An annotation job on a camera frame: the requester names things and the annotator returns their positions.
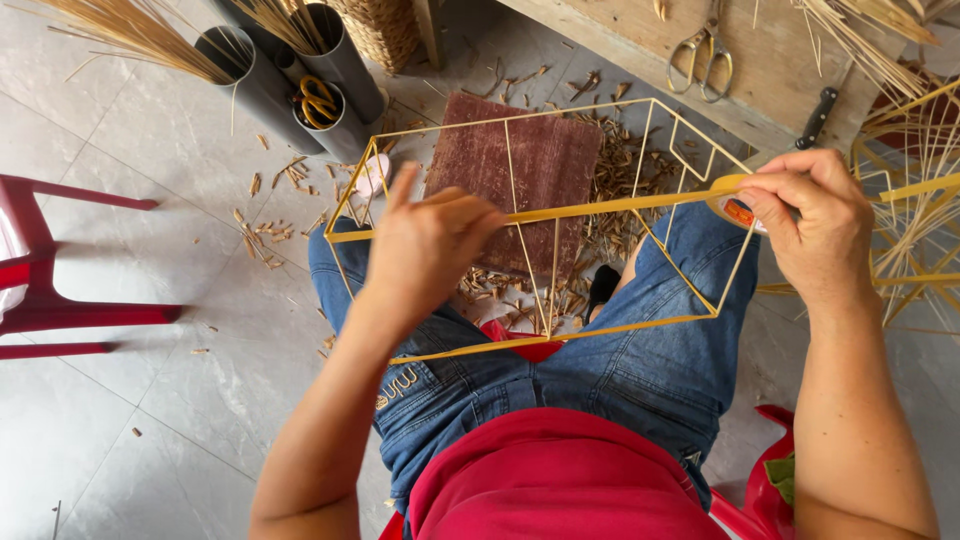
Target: wooden board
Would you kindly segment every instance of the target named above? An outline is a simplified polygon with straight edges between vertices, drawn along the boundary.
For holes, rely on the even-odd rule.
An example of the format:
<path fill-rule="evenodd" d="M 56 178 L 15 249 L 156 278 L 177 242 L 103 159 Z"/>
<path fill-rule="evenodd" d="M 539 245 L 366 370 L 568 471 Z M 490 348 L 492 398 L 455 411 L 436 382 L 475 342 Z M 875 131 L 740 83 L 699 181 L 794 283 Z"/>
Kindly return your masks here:
<path fill-rule="evenodd" d="M 499 0 L 501 3 L 577 40 L 638 76 L 752 146 L 784 152 L 803 132 L 824 86 L 842 83 L 821 144 L 846 151 L 878 89 L 858 69 L 847 71 L 846 53 L 811 20 L 822 47 L 818 74 L 804 14 L 789 0 L 763 1 L 753 29 L 756 0 L 727 0 L 720 12 L 720 35 L 734 62 L 727 98 L 707 104 L 699 91 L 673 94 L 666 64 L 673 47 L 704 23 L 708 0 L 664 0 L 667 20 L 653 13 L 652 0 Z M 864 37 L 896 58 L 905 40 L 853 22 Z"/>
<path fill-rule="evenodd" d="M 453 92 L 446 103 L 444 125 L 506 118 L 529 112 Z M 573 120 L 539 116 L 510 122 L 516 208 L 511 190 L 510 163 L 504 124 L 492 122 L 442 130 L 427 173 L 425 197 L 445 187 L 459 186 L 483 197 L 507 213 L 581 205 L 589 199 L 593 168 L 603 131 Z M 560 221 L 557 279 L 573 270 L 583 218 Z M 553 271 L 554 222 L 522 226 L 530 265 L 540 277 Z M 516 227 L 495 234 L 477 266 L 529 276 Z M 539 286 L 548 282 L 538 281 Z"/>

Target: wicker basket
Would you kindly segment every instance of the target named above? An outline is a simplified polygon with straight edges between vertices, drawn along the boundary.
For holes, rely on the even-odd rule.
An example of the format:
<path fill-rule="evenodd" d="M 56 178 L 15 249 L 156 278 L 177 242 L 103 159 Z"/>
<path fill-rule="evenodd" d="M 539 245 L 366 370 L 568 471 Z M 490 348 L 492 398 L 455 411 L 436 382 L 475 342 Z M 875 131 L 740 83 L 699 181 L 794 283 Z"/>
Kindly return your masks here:
<path fill-rule="evenodd" d="M 392 73 L 399 71 L 420 43 L 411 0 L 327 0 L 344 18 L 357 49 Z"/>

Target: person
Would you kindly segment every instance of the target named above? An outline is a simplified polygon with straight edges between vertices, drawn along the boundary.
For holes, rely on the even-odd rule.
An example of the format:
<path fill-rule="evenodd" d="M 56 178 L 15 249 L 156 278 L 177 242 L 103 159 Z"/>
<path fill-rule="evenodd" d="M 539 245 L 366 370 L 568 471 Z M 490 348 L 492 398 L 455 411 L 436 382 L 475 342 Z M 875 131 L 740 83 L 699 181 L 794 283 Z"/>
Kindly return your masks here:
<path fill-rule="evenodd" d="M 726 538 L 707 514 L 701 467 L 731 405 L 756 236 L 716 318 L 572 339 L 537 364 L 502 350 L 388 365 L 487 340 L 445 300 L 506 219 L 460 189 L 411 203 L 414 167 L 397 176 L 372 245 L 336 244 L 353 302 L 330 246 L 311 239 L 336 347 L 267 456 L 250 538 L 359 537 L 371 422 L 408 538 Z M 794 424 L 799 537 L 937 538 L 885 360 L 867 264 L 873 212 L 859 184 L 839 153 L 813 150 L 772 160 L 740 187 L 810 318 Z M 668 247 L 716 303 L 745 234 L 689 203 Z M 690 313 L 706 309 L 645 242 L 584 331 Z"/>

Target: green cloth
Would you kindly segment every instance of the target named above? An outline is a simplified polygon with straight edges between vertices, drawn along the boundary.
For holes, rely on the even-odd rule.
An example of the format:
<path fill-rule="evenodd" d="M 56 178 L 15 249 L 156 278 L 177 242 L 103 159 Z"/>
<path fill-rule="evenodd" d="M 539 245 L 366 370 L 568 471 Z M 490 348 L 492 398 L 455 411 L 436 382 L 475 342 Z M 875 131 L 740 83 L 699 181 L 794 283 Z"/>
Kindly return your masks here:
<path fill-rule="evenodd" d="M 763 462 L 763 468 L 767 470 L 767 479 L 777 488 L 780 496 L 790 507 L 793 507 L 794 500 L 793 478 L 796 462 L 792 452 L 784 459 L 770 459 Z"/>

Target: silver scissors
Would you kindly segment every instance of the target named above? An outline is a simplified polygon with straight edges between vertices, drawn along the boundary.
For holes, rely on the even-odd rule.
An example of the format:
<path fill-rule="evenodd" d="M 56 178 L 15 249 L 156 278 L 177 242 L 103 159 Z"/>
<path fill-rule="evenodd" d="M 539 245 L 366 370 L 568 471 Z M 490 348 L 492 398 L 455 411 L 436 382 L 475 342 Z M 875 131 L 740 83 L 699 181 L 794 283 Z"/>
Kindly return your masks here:
<path fill-rule="evenodd" d="M 720 31 L 717 28 L 720 24 L 721 3 L 722 0 L 710 0 L 710 9 L 707 11 L 707 20 L 704 22 L 704 27 L 700 29 L 700 32 L 677 43 L 677 46 L 673 48 L 673 52 L 670 53 L 670 61 L 666 65 L 666 84 L 673 93 L 682 94 L 686 92 L 693 82 L 696 81 L 693 76 L 693 67 L 697 62 L 697 51 L 700 49 L 701 43 L 706 42 L 710 47 L 710 57 L 707 60 L 707 70 L 704 72 L 704 80 L 697 81 L 697 86 L 700 87 L 700 95 L 707 103 L 716 103 L 720 98 L 727 95 L 727 90 L 730 89 L 730 82 L 733 80 L 733 57 L 730 55 L 727 47 L 723 46 L 723 41 L 720 39 Z M 673 70 L 675 69 L 673 67 L 673 60 L 676 59 L 677 53 L 682 49 L 690 49 L 690 66 L 689 71 L 684 76 L 686 85 L 684 87 L 677 87 L 673 84 Z M 711 87 L 710 92 L 715 94 L 711 97 L 707 93 L 708 80 L 710 78 L 710 70 L 713 67 L 713 61 L 717 58 L 727 60 L 727 82 L 724 84 L 723 90 L 720 90 L 719 93 L 717 93 L 714 87 Z"/>

